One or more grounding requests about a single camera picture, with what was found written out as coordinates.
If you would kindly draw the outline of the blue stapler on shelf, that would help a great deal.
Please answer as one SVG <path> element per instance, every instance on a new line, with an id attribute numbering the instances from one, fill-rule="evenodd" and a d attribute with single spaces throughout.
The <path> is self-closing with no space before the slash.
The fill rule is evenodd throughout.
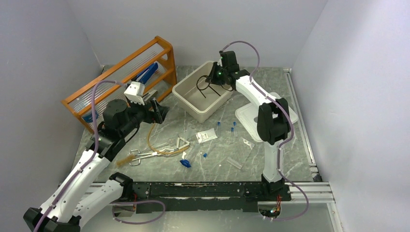
<path id="1" fill-rule="evenodd" d="M 132 78 L 132 81 L 140 82 L 142 84 L 146 84 L 147 81 L 152 77 L 152 75 L 157 71 L 159 65 L 157 62 L 152 63 L 143 71 L 138 73 L 135 77 Z"/>

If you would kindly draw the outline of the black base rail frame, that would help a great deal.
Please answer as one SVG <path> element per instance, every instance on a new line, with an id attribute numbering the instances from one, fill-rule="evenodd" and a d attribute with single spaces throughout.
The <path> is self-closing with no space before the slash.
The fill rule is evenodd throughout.
<path id="1" fill-rule="evenodd" d="M 167 211 L 242 210 L 257 212 L 259 206 L 286 203 L 331 203 L 334 197 L 325 182 L 286 183 L 269 192 L 262 182 L 134 182 L 129 200 L 158 200 Z"/>

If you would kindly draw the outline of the blue white roll on shelf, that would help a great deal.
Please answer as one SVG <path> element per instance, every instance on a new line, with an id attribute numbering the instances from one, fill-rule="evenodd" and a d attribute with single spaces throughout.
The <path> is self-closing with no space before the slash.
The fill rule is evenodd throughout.
<path id="1" fill-rule="evenodd" d="M 99 113 L 97 110 L 95 110 L 95 118 L 98 119 L 99 118 Z M 82 119 L 86 122 L 86 123 L 92 123 L 93 122 L 93 116 L 92 116 L 92 111 L 88 111 L 86 114 L 84 114 L 82 116 Z"/>

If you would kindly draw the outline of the clear plastic funnel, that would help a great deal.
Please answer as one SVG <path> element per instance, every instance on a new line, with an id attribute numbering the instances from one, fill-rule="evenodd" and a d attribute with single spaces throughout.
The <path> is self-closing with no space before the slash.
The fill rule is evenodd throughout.
<path id="1" fill-rule="evenodd" d="M 188 142 L 193 142 L 193 141 L 196 140 L 196 133 L 197 133 L 196 130 L 194 130 L 193 128 L 188 127 L 188 128 L 186 128 L 186 130 L 184 131 L 183 138 L 184 138 L 185 140 L 187 140 Z"/>

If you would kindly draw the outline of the beige plastic bin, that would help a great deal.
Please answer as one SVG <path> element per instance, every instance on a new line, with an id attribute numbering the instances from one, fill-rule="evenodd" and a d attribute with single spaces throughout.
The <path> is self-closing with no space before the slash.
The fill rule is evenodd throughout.
<path id="1" fill-rule="evenodd" d="M 172 89 L 178 105 L 199 123 L 205 122 L 216 112 L 232 95 L 230 86 L 210 84 L 221 96 L 218 97 L 211 89 L 205 90 L 205 99 L 196 89 L 196 81 L 202 75 L 208 75 L 212 68 L 212 61 L 207 61 L 184 79 L 179 81 Z"/>

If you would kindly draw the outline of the orange wooden shelf rack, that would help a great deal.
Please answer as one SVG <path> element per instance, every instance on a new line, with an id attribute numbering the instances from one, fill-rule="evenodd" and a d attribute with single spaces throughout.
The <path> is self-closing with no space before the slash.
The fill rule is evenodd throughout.
<path id="1" fill-rule="evenodd" d="M 145 84 L 144 92 L 157 90 L 156 99 L 161 102 L 172 92 L 172 88 L 177 84 L 177 79 L 173 46 L 162 37 L 156 36 L 118 64 L 104 71 L 90 83 L 62 100 L 61 103 L 79 120 L 86 130 L 92 132 L 94 126 L 84 118 L 91 114 L 91 94 L 94 85 L 101 80 L 119 81 L 128 84 L 132 78 L 154 63 L 158 65 L 158 69 Z"/>

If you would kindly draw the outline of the white bin lid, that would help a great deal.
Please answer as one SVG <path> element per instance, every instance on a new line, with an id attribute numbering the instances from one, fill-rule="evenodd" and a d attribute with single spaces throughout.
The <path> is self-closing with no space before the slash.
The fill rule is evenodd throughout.
<path id="1" fill-rule="evenodd" d="M 276 98 L 281 98 L 276 92 L 270 92 L 270 94 Z M 291 107 L 289 107 L 289 113 L 292 123 L 295 124 L 299 119 L 297 113 Z M 252 103 L 248 103 L 235 111 L 237 120 L 244 126 L 251 138 L 255 142 L 261 143 L 262 140 L 257 133 L 257 115 L 258 109 Z"/>

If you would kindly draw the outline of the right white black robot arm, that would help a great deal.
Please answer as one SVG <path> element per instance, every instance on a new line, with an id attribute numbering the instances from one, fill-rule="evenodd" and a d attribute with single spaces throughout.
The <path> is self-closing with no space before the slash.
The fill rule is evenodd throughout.
<path id="1" fill-rule="evenodd" d="M 293 136 L 289 105 L 284 98 L 275 98 L 254 81 L 251 74 L 240 69 L 234 51 L 220 51 L 220 61 L 214 62 L 206 82 L 230 86 L 257 108 L 256 130 L 264 143 L 264 170 L 261 195 L 273 200 L 285 186 L 281 171 L 281 147 Z"/>

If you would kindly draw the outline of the white plastic packet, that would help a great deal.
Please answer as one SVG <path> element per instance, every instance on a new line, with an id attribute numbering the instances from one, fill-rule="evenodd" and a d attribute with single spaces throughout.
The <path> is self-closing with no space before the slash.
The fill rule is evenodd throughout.
<path id="1" fill-rule="evenodd" d="M 214 139 L 217 139 L 217 135 L 215 133 L 214 128 L 210 128 L 208 130 L 200 131 L 196 133 L 196 138 L 199 144 L 205 143 Z"/>

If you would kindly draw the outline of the grey white device on shelf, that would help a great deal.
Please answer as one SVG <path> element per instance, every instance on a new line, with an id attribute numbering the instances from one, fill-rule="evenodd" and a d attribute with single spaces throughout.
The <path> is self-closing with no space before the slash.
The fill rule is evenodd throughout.
<path id="1" fill-rule="evenodd" d="M 142 96 L 143 101 L 147 102 L 149 99 L 151 99 L 152 97 L 155 97 L 157 94 L 158 94 L 158 91 L 156 89 L 153 89 Z"/>

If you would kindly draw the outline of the small clear plastic bag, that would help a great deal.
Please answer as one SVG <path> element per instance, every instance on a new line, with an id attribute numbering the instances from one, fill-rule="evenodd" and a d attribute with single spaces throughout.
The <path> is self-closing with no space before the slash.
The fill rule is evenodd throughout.
<path id="1" fill-rule="evenodd" d="M 242 139 L 243 144 L 244 144 L 245 146 L 247 146 L 250 150 L 252 150 L 252 149 L 254 148 L 254 146 L 255 146 L 254 143 L 252 143 L 251 141 L 249 141 L 249 140 L 247 140 L 247 139 L 245 139 L 245 138 L 241 138 L 241 139 Z"/>

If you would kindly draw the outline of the white clay triangle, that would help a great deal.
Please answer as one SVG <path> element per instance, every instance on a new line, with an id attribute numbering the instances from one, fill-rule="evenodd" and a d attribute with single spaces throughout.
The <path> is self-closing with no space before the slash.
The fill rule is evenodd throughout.
<path id="1" fill-rule="evenodd" d="M 190 146 L 190 142 L 186 140 L 185 138 L 178 137 L 176 141 L 176 149 L 177 150 L 183 150 L 187 147 Z"/>

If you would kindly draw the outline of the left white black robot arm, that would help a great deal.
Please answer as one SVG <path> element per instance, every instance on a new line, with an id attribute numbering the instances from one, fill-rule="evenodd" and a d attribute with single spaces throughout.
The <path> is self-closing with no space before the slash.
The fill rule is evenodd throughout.
<path id="1" fill-rule="evenodd" d="M 144 105 L 115 99 L 103 114 L 102 126 L 86 146 L 80 160 L 63 183 L 39 208 L 23 216 L 32 232 L 79 232 L 98 212 L 116 200 L 127 201 L 134 194 L 133 180 L 114 173 L 97 191 L 83 198 L 95 178 L 126 144 L 126 136 L 142 122 L 161 124 L 169 111 L 155 98 Z"/>

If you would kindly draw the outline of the metal crucible tongs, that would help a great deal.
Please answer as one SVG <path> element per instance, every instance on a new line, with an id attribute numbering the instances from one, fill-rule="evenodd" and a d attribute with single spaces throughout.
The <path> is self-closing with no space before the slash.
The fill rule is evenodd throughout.
<path id="1" fill-rule="evenodd" d="M 129 165 L 130 166 L 139 166 L 142 163 L 142 160 L 153 158 L 153 157 L 167 157 L 170 154 L 165 154 L 165 152 L 174 152 L 173 149 L 164 148 L 161 149 L 159 152 L 152 151 L 152 150 L 143 150 L 140 151 L 139 149 L 131 150 L 128 158 L 130 158 Z"/>

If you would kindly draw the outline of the black wire tripod stand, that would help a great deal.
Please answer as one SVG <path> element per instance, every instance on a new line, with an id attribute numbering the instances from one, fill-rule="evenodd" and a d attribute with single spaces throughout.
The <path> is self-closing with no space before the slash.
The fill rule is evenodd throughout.
<path id="1" fill-rule="evenodd" d="M 207 80 L 208 76 L 207 75 L 202 75 L 200 76 L 197 81 L 196 81 L 196 89 L 200 92 L 200 94 L 206 99 L 207 96 L 205 95 L 205 90 L 206 89 L 211 89 L 218 97 L 221 95 L 208 83 Z"/>

